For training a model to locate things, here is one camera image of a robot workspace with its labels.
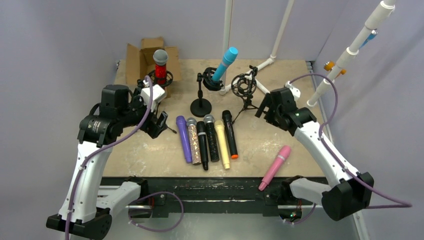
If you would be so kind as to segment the purple plastic microphone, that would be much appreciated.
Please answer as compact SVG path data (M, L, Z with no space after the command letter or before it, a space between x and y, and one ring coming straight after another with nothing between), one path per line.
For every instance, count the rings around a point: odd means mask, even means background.
M188 164L191 164L193 162L192 153L191 153L191 147L190 147L190 141L189 141L187 121L184 118L184 116L179 115L179 116L176 117L176 125L177 125L177 128L178 128L178 132L179 132L179 136L180 136L180 141L181 141L185 161Z

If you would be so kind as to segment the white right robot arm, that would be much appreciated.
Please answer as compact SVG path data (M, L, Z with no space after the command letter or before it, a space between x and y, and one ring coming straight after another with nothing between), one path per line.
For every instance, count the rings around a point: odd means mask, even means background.
M298 108L292 91L278 88L265 95L255 116L287 131L310 153L327 184L302 176L290 177L281 184L285 201L304 199L323 207L334 221L340 221L370 205L374 178L351 165L322 133L317 118L306 107Z

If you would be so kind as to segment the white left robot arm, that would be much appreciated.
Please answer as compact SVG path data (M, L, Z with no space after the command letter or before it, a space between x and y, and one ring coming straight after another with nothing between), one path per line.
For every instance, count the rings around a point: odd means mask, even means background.
M64 232L66 239L102 240L116 215L128 204L149 196L148 182L140 177L126 178L104 197L99 196L99 189L113 147L124 140L125 128L133 127L153 139L166 129L167 114L156 113L157 104L165 97L165 90L157 84L139 85L135 90L109 84L102 89L101 101L79 124L71 184L59 212L47 218L47 228Z

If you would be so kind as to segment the cream plastic microphone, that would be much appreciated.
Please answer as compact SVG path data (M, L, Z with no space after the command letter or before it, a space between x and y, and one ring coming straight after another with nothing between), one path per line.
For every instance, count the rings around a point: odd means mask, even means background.
M214 123L215 132L218 139L218 145L222 158L222 165L225 170L230 169L229 150L226 141L225 127L222 120L217 120Z

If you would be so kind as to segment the red glitter microphone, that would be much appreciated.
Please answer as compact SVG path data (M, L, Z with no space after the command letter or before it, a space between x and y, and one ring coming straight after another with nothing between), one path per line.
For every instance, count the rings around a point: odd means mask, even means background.
M168 53L164 49L158 49L153 54L153 60L155 62L155 80L158 85L164 85L167 82Z

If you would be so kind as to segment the black microphone with silver band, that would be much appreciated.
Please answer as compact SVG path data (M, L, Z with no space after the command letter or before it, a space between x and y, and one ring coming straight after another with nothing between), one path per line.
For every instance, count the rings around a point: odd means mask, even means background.
M201 164L204 171L209 170L209 155L208 155L208 143L206 135L206 125L203 121L198 121L196 124L196 131L199 143Z

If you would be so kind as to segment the black tripod mic stand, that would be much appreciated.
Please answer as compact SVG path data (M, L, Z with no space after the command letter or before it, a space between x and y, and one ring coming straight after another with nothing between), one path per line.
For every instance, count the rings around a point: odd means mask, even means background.
M174 76L168 70L152 70L147 75L147 79L138 79L136 81L137 93L141 95L145 104L150 102L150 87L153 88L152 103L150 107L150 116L144 122L142 130L148 133L152 138L156 138L170 127L166 124L168 114L164 111L159 112L159 105L167 96L167 87L173 83Z
M241 73L236 75L231 82L232 93L241 98L243 101L243 108L239 111L235 119L232 121L234 124L240 113L247 110L257 110L258 107L253 105L252 99L253 94L257 89L256 76L258 74L258 68L256 66L249 66L250 71L248 73Z

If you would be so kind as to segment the pink plastic microphone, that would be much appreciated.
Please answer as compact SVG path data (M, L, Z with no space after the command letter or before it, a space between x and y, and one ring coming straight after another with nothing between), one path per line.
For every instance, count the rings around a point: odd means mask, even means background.
M291 154L291 147L288 145L284 145L279 152L276 154L272 164L266 171L263 176L261 183L258 186L259 191L264 191L265 188L270 184L271 180L274 178L276 173L279 171L280 167L284 164L284 162L288 159Z

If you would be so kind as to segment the black glitter microphone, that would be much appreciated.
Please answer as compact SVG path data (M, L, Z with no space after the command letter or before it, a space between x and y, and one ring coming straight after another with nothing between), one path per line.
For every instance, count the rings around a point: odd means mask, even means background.
M204 116L204 123L206 128L206 136L208 141L208 149L210 160L212 162L218 162L220 160L216 131L215 131L215 119L211 114Z

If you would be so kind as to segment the blue plastic microphone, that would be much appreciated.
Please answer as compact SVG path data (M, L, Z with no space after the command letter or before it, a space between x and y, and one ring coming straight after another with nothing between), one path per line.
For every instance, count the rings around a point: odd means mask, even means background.
M222 57L222 61L219 64L219 66L216 68L211 80L214 83L218 83L223 76L223 74L226 72L228 67L236 60L237 56L239 54L239 51L236 47L229 47L228 50L224 53Z

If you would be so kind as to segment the black round-base desk mic stand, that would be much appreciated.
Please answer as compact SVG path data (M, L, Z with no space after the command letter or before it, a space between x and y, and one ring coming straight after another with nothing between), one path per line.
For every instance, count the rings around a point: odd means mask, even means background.
M217 92L222 89L223 82L221 80L214 80L213 77L217 68L207 67L203 73L198 73L196 82L198 83L197 98L190 105L190 112L198 118L205 117L212 111L211 103L203 97L202 86L207 90Z

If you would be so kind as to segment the plain black microphone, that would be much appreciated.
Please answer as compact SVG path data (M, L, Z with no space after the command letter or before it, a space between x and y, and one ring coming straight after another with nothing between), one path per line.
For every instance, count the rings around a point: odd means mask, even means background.
M239 157L239 154L238 154L235 132L233 127L232 114L229 110L224 110L222 112L221 117L224 123L224 129L225 129L225 134L228 141L230 156L233 160L237 159Z

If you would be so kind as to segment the silver rhinestone microphone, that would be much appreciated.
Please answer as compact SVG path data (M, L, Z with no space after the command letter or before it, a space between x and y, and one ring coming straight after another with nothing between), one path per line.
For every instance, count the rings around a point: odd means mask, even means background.
M193 165L200 165L202 163L198 133L197 133L197 121L193 117L189 117L186 120L186 126L188 131L188 139L191 151L191 158Z

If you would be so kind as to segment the brown cardboard box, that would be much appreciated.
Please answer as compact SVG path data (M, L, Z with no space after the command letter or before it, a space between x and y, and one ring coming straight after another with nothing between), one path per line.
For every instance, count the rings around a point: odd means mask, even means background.
M155 69L153 54L156 50L163 49L168 54L166 69L172 73L173 82L182 79L179 62L179 49L177 46L165 46L163 37L143 38L141 47L127 44L125 61L125 80L128 85L136 85L137 80Z

